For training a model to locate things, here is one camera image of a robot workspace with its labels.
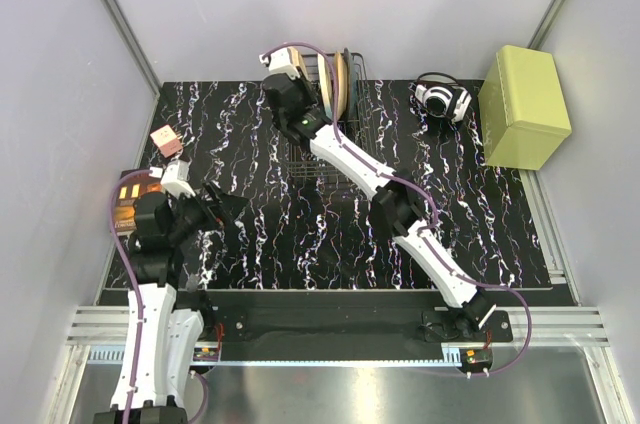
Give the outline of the white plate blue band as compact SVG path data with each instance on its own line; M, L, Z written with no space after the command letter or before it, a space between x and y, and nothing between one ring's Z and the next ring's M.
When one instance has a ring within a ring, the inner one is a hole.
M322 55L317 55L319 87L324 107L324 112L329 119L332 118L332 78L328 60Z

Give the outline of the cream bird plate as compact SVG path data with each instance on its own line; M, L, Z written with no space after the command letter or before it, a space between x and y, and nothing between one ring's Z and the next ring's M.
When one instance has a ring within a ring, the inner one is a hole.
M337 119L340 120L346 115L348 108L349 82L348 82L348 65L344 55L337 51L334 57L334 63L337 71L338 79L338 101L337 101Z
M308 73L300 51L293 46L288 47L291 69L287 72L290 80L302 89L308 83Z

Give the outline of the teal glazed plate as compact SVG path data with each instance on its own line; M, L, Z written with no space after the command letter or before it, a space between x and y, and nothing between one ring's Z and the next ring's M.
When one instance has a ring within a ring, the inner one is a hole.
M355 122L358 119L358 102L359 102L358 69L359 69L359 66L356 64L355 54L352 53L349 49L344 50L344 57L346 58L346 61L347 61L348 84L349 84L347 119L349 122Z

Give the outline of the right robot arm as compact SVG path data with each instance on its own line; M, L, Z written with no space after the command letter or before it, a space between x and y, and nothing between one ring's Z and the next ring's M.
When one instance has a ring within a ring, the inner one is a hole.
M374 231L404 249L435 283L452 314L457 334L476 340L490 327L496 304L484 286L471 279L432 232L432 200L407 173L379 162L339 130L328 117L294 63L292 49L281 45L259 56L268 69L262 88L274 127L293 145L327 162L367 197Z

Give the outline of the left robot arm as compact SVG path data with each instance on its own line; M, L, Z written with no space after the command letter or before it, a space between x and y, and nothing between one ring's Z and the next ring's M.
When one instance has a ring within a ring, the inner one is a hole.
M222 338L207 294L178 296L182 244L198 232L235 224L247 199L229 195L211 182L194 190L188 163L138 169L122 176L109 197L116 207L121 188L140 177L157 178L161 190L133 203L135 229L124 246L115 243L130 279L128 328L120 377L110 407L96 423L193 423L184 407L198 340Z

